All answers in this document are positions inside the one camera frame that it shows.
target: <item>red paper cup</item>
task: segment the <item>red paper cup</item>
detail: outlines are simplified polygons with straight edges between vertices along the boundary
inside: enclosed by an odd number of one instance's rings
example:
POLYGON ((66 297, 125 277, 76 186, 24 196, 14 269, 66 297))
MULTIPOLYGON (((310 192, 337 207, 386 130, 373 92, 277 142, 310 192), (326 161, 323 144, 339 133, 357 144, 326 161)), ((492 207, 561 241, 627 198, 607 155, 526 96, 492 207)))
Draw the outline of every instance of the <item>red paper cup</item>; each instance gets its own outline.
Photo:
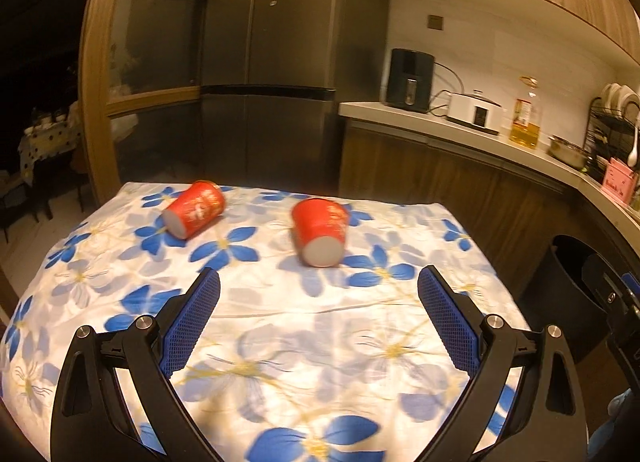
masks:
POLYGON ((225 196, 218 184, 198 180, 167 209, 162 220, 176 238, 186 240, 225 210, 225 196))
POLYGON ((331 200, 308 198, 291 212, 302 259, 313 267, 331 267, 344 257, 349 215, 331 200))

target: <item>tablecloth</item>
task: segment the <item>tablecloth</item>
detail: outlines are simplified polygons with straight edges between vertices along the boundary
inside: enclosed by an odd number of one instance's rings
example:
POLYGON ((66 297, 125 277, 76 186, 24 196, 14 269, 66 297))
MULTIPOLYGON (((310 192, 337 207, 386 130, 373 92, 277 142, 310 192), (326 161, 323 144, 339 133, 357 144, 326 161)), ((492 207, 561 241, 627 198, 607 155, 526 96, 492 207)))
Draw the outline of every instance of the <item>tablecloth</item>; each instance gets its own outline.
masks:
POLYGON ((33 165, 38 160, 74 150, 78 145, 80 127, 68 121, 54 122, 49 128, 34 128, 30 135, 23 135, 18 145, 20 175, 28 185, 33 185, 33 165))
MULTIPOLYGON (((160 217, 185 188, 125 185, 53 247, 20 299, 0 345, 2 398, 45 457, 74 331, 155 314, 205 266, 220 274, 220 302, 171 383, 227 462, 413 460, 468 380, 418 300, 425 265, 483 312, 526 327, 439 204, 335 199, 350 212, 346 256, 316 269, 300 263, 290 235, 290 210, 306 195, 223 187, 224 215, 185 242, 160 217)), ((161 450, 128 372, 118 376, 142 440, 161 450)), ((495 441, 517 381, 513 371, 479 447, 495 441)))

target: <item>glass door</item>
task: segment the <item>glass door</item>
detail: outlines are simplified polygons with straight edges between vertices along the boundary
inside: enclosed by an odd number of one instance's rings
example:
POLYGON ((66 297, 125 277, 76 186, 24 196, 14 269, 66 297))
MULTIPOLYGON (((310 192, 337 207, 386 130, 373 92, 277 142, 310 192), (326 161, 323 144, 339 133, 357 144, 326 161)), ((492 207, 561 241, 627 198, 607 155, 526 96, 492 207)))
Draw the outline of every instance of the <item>glass door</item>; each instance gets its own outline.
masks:
POLYGON ((100 204, 123 182, 202 175, 200 60, 206 0, 88 0, 79 92, 100 204))

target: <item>metal screw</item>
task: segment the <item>metal screw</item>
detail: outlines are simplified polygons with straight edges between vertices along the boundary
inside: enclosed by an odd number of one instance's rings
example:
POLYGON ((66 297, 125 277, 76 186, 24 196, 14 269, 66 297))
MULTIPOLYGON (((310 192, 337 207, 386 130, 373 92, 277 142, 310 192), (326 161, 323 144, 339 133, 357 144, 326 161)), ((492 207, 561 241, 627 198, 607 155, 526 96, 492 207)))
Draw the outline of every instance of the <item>metal screw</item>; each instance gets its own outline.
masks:
POLYGON ((495 314, 491 314, 486 322, 489 324, 491 328, 502 328, 504 326, 504 320, 495 314))
POLYGON ((562 335, 562 331, 560 330, 560 327, 556 325, 549 325, 546 328, 546 331, 549 332, 549 335, 551 337, 560 337, 562 335))
POLYGON ((91 327, 89 325, 82 325, 78 331, 76 331, 76 336, 79 338, 87 337, 91 333, 91 327))
POLYGON ((153 322, 154 319, 151 316, 139 317, 136 320, 136 328, 139 328, 140 330, 146 330, 152 325, 153 322))

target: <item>trash can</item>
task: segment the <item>trash can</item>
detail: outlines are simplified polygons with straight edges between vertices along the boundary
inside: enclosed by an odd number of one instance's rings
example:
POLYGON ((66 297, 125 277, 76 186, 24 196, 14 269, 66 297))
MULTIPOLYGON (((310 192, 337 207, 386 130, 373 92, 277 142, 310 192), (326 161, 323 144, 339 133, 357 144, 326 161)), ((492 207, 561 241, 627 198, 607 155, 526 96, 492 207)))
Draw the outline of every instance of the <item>trash can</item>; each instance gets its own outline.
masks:
POLYGON ((609 333, 607 314, 582 281, 582 266, 598 254, 577 238, 558 235, 517 301, 532 330, 558 325, 575 363, 584 359, 609 333))

